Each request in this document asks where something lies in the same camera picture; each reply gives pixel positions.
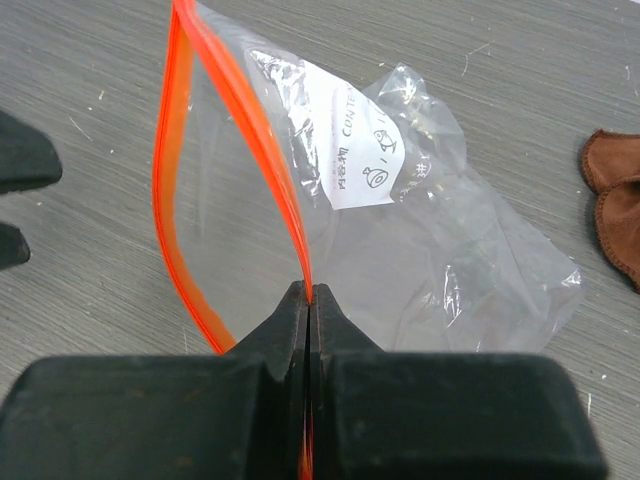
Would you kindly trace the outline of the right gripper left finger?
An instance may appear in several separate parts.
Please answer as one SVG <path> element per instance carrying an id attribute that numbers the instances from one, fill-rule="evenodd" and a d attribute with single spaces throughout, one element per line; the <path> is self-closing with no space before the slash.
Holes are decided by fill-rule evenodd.
<path id="1" fill-rule="evenodd" d="M 1 406 L 5 479 L 302 479 L 306 292 L 222 355 L 35 361 Z"/>

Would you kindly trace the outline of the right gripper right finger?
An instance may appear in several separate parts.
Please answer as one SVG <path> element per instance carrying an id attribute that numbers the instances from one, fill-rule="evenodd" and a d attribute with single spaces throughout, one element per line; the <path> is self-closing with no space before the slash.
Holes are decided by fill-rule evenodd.
<path id="1" fill-rule="evenodd" d="M 311 479 L 604 479 L 568 372 L 541 355 L 387 352 L 324 284 L 308 317 Z"/>

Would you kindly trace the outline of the clear orange zip bag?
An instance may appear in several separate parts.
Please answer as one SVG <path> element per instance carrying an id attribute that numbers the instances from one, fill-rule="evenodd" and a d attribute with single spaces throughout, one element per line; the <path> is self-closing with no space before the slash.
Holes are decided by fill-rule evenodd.
<path id="1" fill-rule="evenodd" d="M 220 353 L 297 280 L 386 350 L 538 351 L 583 296 L 409 66 L 358 89 L 196 1 L 171 5 L 152 203 Z"/>

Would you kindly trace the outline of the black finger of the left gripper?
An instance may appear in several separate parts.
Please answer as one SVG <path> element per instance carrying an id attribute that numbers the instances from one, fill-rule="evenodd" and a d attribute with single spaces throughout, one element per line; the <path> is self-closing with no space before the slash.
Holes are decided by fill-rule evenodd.
<path id="1" fill-rule="evenodd" d="M 38 190 L 60 181 L 63 167 L 59 155 L 42 131 L 2 110 L 1 131 L 1 195 Z M 1 222 L 1 269 L 27 263 L 31 256 L 21 230 Z"/>

